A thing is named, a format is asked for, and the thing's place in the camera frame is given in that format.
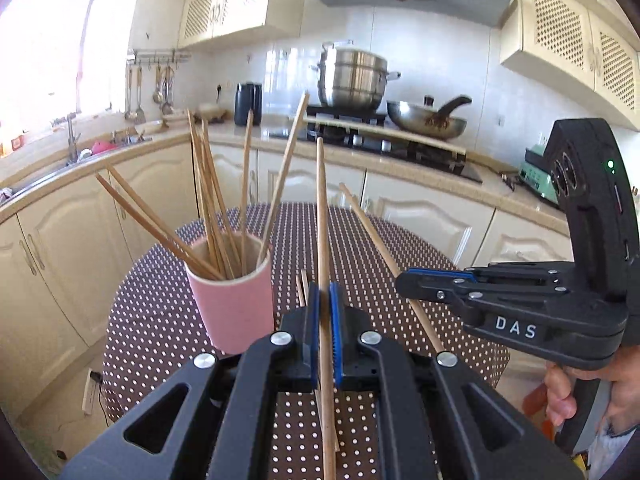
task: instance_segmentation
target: black thermos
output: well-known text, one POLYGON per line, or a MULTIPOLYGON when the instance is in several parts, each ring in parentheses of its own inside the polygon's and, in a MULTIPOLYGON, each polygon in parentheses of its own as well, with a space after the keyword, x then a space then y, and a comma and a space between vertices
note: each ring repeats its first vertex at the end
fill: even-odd
POLYGON ((238 83, 236 108, 234 109, 234 123, 237 126, 246 126, 249 110, 254 111, 254 126, 259 126, 262 120, 262 85, 259 83, 238 83))

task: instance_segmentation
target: stainless steel pot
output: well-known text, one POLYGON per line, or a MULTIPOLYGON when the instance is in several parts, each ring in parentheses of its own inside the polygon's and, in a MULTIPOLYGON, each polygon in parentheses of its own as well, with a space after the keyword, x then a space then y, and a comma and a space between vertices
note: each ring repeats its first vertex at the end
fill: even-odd
POLYGON ((386 70, 386 59, 367 50, 322 45, 317 66, 318 98, 323 105, 352 110, 377 110, 385 94, 386 82, 400 77, 386 70))

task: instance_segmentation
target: polka dot tablecloth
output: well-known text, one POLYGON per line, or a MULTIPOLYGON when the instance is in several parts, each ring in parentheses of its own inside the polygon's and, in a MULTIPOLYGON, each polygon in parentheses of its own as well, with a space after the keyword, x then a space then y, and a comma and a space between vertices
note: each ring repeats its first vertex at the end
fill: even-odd
MULTIPOLYGON (((248 210, 248 230, 261 234, 268 205, 248 210)), ((229 212, 238 225, 238 210, 229 212)), ((397 339, 407 350, 431 356, 433 349, 411 307, 394 290, 394 280, 356 215, 329 209, 332 280, 342 284, 348 303, 365 310, 373 328, 397 339)), ((455 269, 427 242, 391 222, 372 223, 401 269, 455 269)), ((178 230, 187 243, 204 235, 201 221, 178 230)), ((296 275, 306 269, 316 276, 316 207, 284 203, 273 237, 274 317, 298 306, 296 275)), ((445 305, 424 303, 445 348, 453 350, 495 386, 509 360, 505 347, 466 335, 445 305)), ((201 352, 224 355, 207 338, 184 271, 184 264, 154 246, 120 285, 111 312, 104 355, 104 393, 108 412, 117 420, 151 390, 201 352)), ((338 478, 378 477, 378 446, 373 394, 335 393, 336 429, 340 442, 338 478)), ((273 425, 269 478, 322 478, 318 410, 312 394, 278 396, 273 425)))

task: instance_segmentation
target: human hand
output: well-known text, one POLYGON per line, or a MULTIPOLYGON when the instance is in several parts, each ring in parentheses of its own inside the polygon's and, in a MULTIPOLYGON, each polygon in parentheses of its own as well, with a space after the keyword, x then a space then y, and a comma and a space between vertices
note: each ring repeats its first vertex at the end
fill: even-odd
POLYGON ((577 409, 570 377, 613 383, 606 417, 616 434, 640 424, 640 346, 618 349, 609 365, 593 372, 550 364, 545 375, 546 416, 554 426, 572 418, 577 409))

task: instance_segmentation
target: screw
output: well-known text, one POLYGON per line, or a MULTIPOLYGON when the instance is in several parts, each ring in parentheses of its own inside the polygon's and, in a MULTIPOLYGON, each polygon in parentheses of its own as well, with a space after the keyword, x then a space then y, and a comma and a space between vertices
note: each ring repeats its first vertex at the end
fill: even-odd
POLYGON ((198 368, 211 368, 216 364, 216 357, 211 354, 198 354, 194 357, 193 364, 198 368))
POLYGON ((277 346, 286 346, 291 343, 291 334, 289 332, 274 332, 271 334, 270 341, 277 346))
POLYGON ((378 332, 367 330, 360 335, 360 341, 362 341, 365 345, 377 345, 380 341, 382 341, 382 336, 378 332))
POLYGON ((436 361, 440 366, 453 368, 458 363, 458 358, 451 352, 440 352, 436 356, 436 361))

